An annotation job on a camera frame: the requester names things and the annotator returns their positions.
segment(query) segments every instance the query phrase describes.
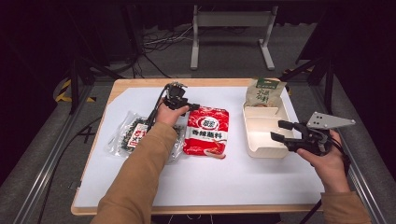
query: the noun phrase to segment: food container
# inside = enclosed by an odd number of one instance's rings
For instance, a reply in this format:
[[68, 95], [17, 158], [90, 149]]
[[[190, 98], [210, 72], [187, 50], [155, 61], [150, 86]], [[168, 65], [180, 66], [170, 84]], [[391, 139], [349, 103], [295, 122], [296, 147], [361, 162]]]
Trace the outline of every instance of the food container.
[[289, 154], [282, 143], [271, 138], [271, 132], [285, 135], [286, 138], [301, 138], [296, 131], [281, 129], [279, 120], [298, 122], [290, 98], [285, 91], [278, 107], [254, 107], [243, 105], [243, 115], [247, 134], [247, 153], [254, 158], [284, 158]]

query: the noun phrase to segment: human hand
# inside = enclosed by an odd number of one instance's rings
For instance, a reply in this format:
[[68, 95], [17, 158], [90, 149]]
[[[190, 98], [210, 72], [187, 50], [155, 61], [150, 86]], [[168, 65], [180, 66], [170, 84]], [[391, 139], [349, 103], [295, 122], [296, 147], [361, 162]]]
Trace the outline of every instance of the human hand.
[[160, 106], [158, 107], [156, 122], [162, 122], [169, 124], [170, 126], [174, 126], [177, 122], [177, 119], [182, 114], [187, 113], [190, 107], [185, 105], [179, 109], [172, 110], [168, 106], [163, 103], [163, 98], [161, 99]]
[[[330, 135], [341, 143], [340, 135], [337, 132], [330, 130]], [[338, 148], [332, 146], [329, 153], [322, 157], [302, 148], [297, 150], [297, 154], [315, 167], [326, 192], [350, 192], [344, 170], [343, 154]]]

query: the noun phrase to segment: product logo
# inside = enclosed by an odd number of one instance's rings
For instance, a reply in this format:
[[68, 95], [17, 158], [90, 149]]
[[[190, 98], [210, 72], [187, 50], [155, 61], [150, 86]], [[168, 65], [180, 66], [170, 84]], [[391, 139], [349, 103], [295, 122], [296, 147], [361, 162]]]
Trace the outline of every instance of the product logo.
[[216, 130], [219, 127], [219, 121], [212, 117], [202, 117], [197, 120], [197, 125], [205, 130]]

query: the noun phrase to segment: beige sleeve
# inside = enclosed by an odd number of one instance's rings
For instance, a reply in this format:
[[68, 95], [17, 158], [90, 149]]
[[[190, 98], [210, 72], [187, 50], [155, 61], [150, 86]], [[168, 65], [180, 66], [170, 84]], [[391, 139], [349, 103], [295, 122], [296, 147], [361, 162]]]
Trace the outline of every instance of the beige sleeve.
[[150, 223], [159, 176], [176, 138], [172, 127], [155, 123], [120, 168], [92, 223]]
[[355, 191], [322, 193], [321, 200], [327, 224], [371, 223], [369, 214]]

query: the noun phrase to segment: beige plastic container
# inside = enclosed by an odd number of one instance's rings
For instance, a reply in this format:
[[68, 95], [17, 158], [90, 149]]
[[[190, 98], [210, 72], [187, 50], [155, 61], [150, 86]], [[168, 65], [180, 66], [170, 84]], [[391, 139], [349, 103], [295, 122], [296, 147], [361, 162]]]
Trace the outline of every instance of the beige plastic container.
[[288, 149], [282, 143], [271, 138], [271, 132], [285, 135], [286, 138], [296, 138], [295, 133], [290, 130], [281, 129], [277, 122], [281, 119], [290, 121], [289, 113], [285, 104], [279, 107], [252, 107], [243, 105], [244, 121], [247, 133], [249, 156], [254, 158], [284, 158], [289, 154]]

